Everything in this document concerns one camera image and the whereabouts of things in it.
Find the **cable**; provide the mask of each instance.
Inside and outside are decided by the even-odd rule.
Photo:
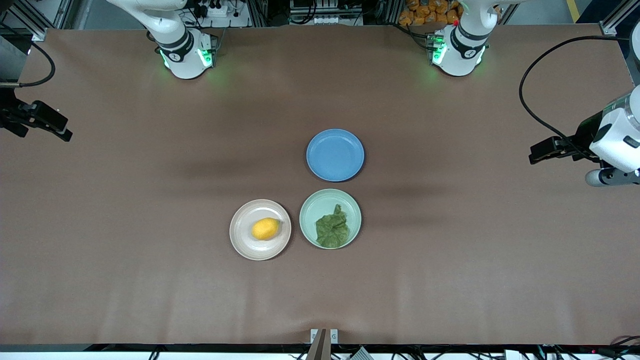
[[[445,351],[445,352],[441,352],[441,353],[439,353],[438,355],[434,356],[434,357],[433,357],[433,359],[431,359],[431,360],[438,360],[438,358],[439,358],[440,356],[443,356],[444,354],[446,354],[446,353],[448,353],[448,352],[451,352],[451,351],[452,351],[452,350],[447,350],[447,351]]]
[[[560,351],[566,352],[573,360],[580,360],[576,355],[573,354],[573,352],[564,350],[563,348],[560,347],[560,345],[555,345]]]
[[[394,24],[394,23],[392,23],[392,22],[390,22],[390,23],[389,23],[389,24],[387,24],[387,25],[391,25],[391,26],[393,26],[394,28],[396,28],[396,29],[398,29],[398,30],[402,31],[403,33],[405,33],[405,34],[407,34],[407,35],[409,35],[409,36],[411,36],[411,34],[413,34],[413,35],[414,35],[415,37],[417,37],[417,38],[427,38],[427,35],[423,35],[423,34],[415,34],[415,33],[413,33],[412,31],[407,30],[407,29],[403,28],[402,26],[400,26],[400,25],[398,25],[398,24]]]
[[[636,339],[640,339],[640,336],[638,336],[638,335],[636,335],[636,336],[627,336],[626,339],[618,341],[617,343],[613,343],[613,344],[611,344],[611,346],[622,345],[624,343],[628,343],[629,341],[636,340]]]
[[[394,352],[393,355],[391,355],[391,360],[394,360],[394,358],[396,357],[396,355],[399,355],[400,357],[402,357],[404,360],[409,360],[406,358],[406,356],[400,354],[399,352]]]
[[[200,21],[198,20],[198,18],[196,17],[196,14],[193,13],[193,10],[191,8],[187,8],[189,10],[189,12],[191,13],[191,15],[193,16],[193,18],[196,20],[196,25],[198,30],[202,30],[202,25],[200,25]]]
[[[44,57],[47,58],[47,61],[49,62],[49,65],[51,66],[51,70],[49,71],[49,74],[46,75],[43,79],[38,80],[38,81],[34,81],[32,83],[9,83],[9,87],[27,88],[27,87],[31,87],[31,86],[42,85],[42,84],[46,83],[47,81],[51,80],[51,78],[53,78],[53,75],[56,73],[56,64],[53,63],[53,59],[51,58],[51,56],[49,56],[49,54],[47,54],[46,51],[42,50],[42,48],[40,46],[38,46],[38,44],[34,43],[32,39],[30,39],[29,37],[26,37],[24,35],[21,35],[18,31],[15,31],[11,26],[5,25],[2,22],[0,22],[0,26],[2,26],[3,28],[11,31],[12,33],[16,34],[19,37],[27,38],[29,40],[29,43],[31,43],[31,46],[33,46],[36,49],[38,49],[38,51],[40,51],[40,53],[42,53],[42,55],[44,55]]]
[[[426,46],[422,43],[420,43],[418,41],[418,39],[416,38],[416,36],[413,34],[413,32],[411,31],[411,28],[409,28],[409,25],[406,26],[406,29],[409,31],[409,36],[411,36],[411,39],[413,39],[413,41],[421,48],[425,49],[425,50],[435,50],[437,49],[436,47],[433,46]]]
[[[535,59],[535,61],[533,61],[531,63],[531,65],[527,68],[527,70],[524,72],[524,75],[522,75],[522,80],[520,80],[520,86],[518,87],[518,95],[520,96],[520,103],[522,103],[522,106],[524,107],[524,110],[527,110],[527,113],[529,113],[529,115],[531,115],[531,117],[539,122],[542,126],[546,127],[547,129],[553,131],[557,136],[560,136],[562,138],[562,140],[564,140],[566,143],[568,143],[571,147],[573,147],[573,150],[575,150],[578,154],[582,155],[584,158],[591,160],[595,163],[598,162],[597,158],[594,158],[592,156],[590,156],[589,154],[586,154],[584,151],[578,149],[578,147],[571,141],[569,140],[569,138],[563,134],[560,130],[554,128],[553,126],[551,126],[550,124],[546,123],[544,120],[542,120],[541,118],[539,118],[539,116],[537,116],[531,109],[530,107],[527,105],[527,102],[524,100],[524,96],[522,95],[522,88],[524,87],[524,81],[527,79],[527,76],[529,75],[531,69],[533,69],[534,66],[536,66],[537,63],[540,62],[540,60],[542,60],[546,55],[549,55],[552,51],[565,46],[566,44],[570,44],[572,42],[576,42],[576,41],[581,41],[581,40],[615,40],[615,41],[622,41],[622,40],[629,40],[627,38],[618,38],[618,37],[603,37],[603,36],[586,36],[586,37],[575,37],[575,38],[571,38],[569,40],[565,40],[563,42],[561,42],[560,44],[557,44],[556,46],[552,47],[551,49],[545,51],[542,55],[540,55],[537,59]]]
[[[216,46],[216,51],[220,50],[220,48],[222,47],[222,40],[225,38],[226,33],[227,33],[227,28],[224,28],[222,30],[222,35],[220,35],[220,38],[218,39],[218,45]]]
[[[298,358],[297,358],[296,360],[300,360],[300,359],[302,359],[302,357],[303,357],[307,352],[309,352],[309,350],[305,350],[305,351],[303,351],[300,355],[298,355]]]
[[[156,345],[149,355],[149,360],[157,360],[160,357],[160,351],[168,351],[168,349],[164,345]]]
[[[308,23],[309,21],[313,20],[314,16],[316,16],[316,10],[317,10],[317,2],[316,2],[316,0],[312,0],[312,3],[309,5],[309,12],[302,19],[302,21],[298,22],[298,21],[292,20],[290,12],[289,12],[289,21],[294,23],[294,24],[297,24],[297,25],[304,25],[304,24]]]
[[[356,21],[353,22],[353,26],[356,26],[356,24],[358,23],[358,19],[362,16],[362,10],[360,10],[360,13],[358,14],[358,17],[356,18]]]
[[[556,353],[556,360],[564,360],[560,351],[558,351],[558,346],[554,345],[554,352]]]
[[[262,20],[264,20],[264,23],[267,24],[267,26],[271,26],[271,24],[269,23],[269,19],[264,14],[264,12],[262,12],[262,9],[260,8],[260,3],[258,1],[256,1],[256,2],[254,2],[253,5],[258,10],[258,14],[260,14],[260,16],[262,17]]]

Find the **yellow lemon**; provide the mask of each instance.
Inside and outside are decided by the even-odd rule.
[[[280,228],[280,222],[274,218],[263,218],[255,222],[251,235],[258,240],[269,240]]]

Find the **lettuce leaf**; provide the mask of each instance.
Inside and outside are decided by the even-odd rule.
[[[343,246],[349,238],[347,214],[340,205],[336,205],[333,214],[325,215],[316,221],[317,242],[322,247],[335,249]]]

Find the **white plate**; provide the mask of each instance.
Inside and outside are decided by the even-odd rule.
[[[280,228],[270,240],[257,240],[251,235],[256,221],[274,218],[280,221]],[[238,254],[249,260],[267,260],[278,255],[289,242],[291,219],[287,211],[277,202],[259,199],[247,202],[236,211],[229,226],[231,245]]]

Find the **black clamp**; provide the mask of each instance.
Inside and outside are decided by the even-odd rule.
[[[13,89],[0,88],[0,127],[24,138],[28,127],[48,131],[63,141],[71,140],[68,119],[42,101],[27,104],[15,97]]]

